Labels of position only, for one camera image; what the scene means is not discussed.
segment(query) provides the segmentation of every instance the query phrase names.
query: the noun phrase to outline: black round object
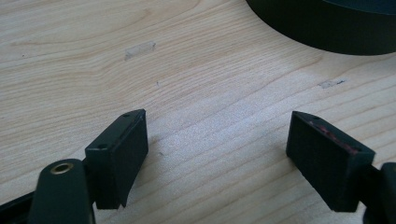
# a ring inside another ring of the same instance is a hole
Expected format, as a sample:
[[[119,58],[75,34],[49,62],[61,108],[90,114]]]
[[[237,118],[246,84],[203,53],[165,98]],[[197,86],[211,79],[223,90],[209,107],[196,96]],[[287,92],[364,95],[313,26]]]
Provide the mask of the black round object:
[[[247,0],[271,27],[308,46],[354,55],[396,51],[396,0]]]

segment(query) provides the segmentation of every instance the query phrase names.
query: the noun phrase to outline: scratch mark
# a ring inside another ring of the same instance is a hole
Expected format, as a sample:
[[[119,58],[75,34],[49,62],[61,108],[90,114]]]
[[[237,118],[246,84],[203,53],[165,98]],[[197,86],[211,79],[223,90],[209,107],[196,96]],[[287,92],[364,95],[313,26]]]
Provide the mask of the scratch mark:
[[[334,81],[331,81],[331,80],[325,81],[325,82],[320,83],[319,86],[321,86],[321,88],[323,88],[323,89],[327,89],[327,88],[330,88],[330,87],[333,87],[336,85],[340,85],[344,82],[347,82],[346,78],[341,78],[341,79],[334,80]]]
[[[125,50],[125,62],[138,55],[148,54],[155,50],[156,43],[149,41]]]

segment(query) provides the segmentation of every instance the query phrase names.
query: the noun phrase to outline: red mark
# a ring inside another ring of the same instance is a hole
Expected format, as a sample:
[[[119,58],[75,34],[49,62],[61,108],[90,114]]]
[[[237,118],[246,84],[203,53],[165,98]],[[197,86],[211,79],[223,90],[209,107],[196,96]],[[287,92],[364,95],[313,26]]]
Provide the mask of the red mark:
[[[335,143],[337,143],[338,145],[340,145],[342,148],[344,148],[348,153],[352,154],[352,155],[356,155],[359,151],[348,145],[347,143],[344,143],[342,141],[340,141],[334,133],[331,133],[329,130],[327,130],[327,128],[323,125],[317,125],[315,124],[313,121],[309,121],[309,123],[311,125],[313,125],[314,127],[316,127],[317,129],[319,129],[321,132],[325,133],[327,136],[329,136]]]

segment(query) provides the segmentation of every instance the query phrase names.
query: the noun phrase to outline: wood grain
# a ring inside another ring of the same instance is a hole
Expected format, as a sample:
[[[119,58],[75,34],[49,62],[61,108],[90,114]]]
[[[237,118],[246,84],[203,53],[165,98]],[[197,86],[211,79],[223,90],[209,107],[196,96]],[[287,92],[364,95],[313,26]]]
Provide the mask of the wood grain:
[[[309,48],[243,0],[0,2],[0,203],[138,108],[148,157],[97,223],[361,223],[363,206],[330,211],[286,157],[290,113],[396,161],[396,54]]]

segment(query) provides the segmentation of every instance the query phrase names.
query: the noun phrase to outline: light wooden surface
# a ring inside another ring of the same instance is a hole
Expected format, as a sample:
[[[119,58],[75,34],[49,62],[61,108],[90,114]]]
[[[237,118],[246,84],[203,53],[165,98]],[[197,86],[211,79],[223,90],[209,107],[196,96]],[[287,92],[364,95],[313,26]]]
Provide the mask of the light wooden surface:
[[[309,48],[244,0],[0,2],[0,203],[139,108],[148,157],[97,223],[361,223],[363,206],[330,211],[286,157],[290,113],[396,161],[396,54]]]

